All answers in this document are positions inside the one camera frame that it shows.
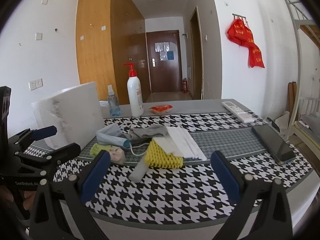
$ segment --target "blue gripper pad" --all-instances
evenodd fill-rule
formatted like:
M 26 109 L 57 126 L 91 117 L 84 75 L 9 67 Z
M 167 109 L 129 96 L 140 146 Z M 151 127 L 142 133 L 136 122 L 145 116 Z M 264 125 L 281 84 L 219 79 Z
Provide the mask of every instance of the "blue gripper pad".
M 56 134 L 57 134 L 57 128 L 52 125 L 42 129 L 34 130 L 33 133 L 31 134 L 31 139 L 35 141 L 39 141 Z
M 80 197 L 82 203 L 86 203 L 92 200 L 94 194 L 97 192 L 99 185 L 102 182 L 104 175 L 107 173 L 110 164 L 110 154 L 107 151 L 104 151 L 104 154 L 92 168 L 91 173 L 88 175 L 87 179 L 82 184 L 82 194 Z
M 221 158 L 225 157 L 220 152 L 214 152 L 211 155 L 211 167 L 213 168 L 215 174 L 218 176 L 224 190 L 226 191 L 228 198 L 234 202 L 239 202 L 241 200 L 240 186 L 232 175 L 229 168 L 226 166 Z

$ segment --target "hook rack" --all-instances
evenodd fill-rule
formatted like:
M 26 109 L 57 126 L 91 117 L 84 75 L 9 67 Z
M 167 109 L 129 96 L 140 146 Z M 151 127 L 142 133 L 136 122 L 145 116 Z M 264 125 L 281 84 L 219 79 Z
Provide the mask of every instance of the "hook rack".
M 247 27 L 249 28 L 249 24 L 248 24 L 248 21 L 247 21 L 247 17 L 242 16 L 242 15 L 239 15 L 239 14 L 235 14 L 235 13 L 233 13 L 232 15 L 233 15 L 234 19 L 235 19 L 236 17 L 238 17 L 238 18 L 241 18 L 242 20 L 245 20 L 245 22 L 247 23 Z

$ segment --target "doorway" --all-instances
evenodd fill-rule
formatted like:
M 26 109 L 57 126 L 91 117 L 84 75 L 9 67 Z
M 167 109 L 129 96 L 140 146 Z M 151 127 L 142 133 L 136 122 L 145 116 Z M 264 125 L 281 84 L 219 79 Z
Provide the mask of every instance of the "doorway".
M 152 93 L 182 92 L 179 31 L 147 33 Z
M 190 30 L 193 57 L 193 96 L 195 100 L 198 100 L 203 99 L 203 61 L 198 8 L 195 9 L 190 20 Z

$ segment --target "white spray nozzle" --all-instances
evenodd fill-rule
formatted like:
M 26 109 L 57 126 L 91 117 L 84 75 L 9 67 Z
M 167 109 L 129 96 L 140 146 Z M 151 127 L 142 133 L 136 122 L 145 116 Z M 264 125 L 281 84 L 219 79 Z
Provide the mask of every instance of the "white spray nozzle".
M 113 96 L 115 93 L 113 92 L 112 85 L 108 85 L 109 96 Z

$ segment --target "gray cloth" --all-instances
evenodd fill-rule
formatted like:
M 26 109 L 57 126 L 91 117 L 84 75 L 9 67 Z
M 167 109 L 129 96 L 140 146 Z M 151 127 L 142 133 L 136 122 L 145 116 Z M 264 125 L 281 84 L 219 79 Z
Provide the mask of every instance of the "gray cloth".
M 320 136 L 320 118 L 314 115 L 301 115 L 301 119 L 305 122 L 310 129 L 317 135 Z
M 119 136 L 129 139 L 132 144 L 138 144 L 154 136 L 164 136 L 167 132 L 167 128 L 164 125 L 153 124 L 148 128 L 130 128 L 128 133 L 121 133 Z

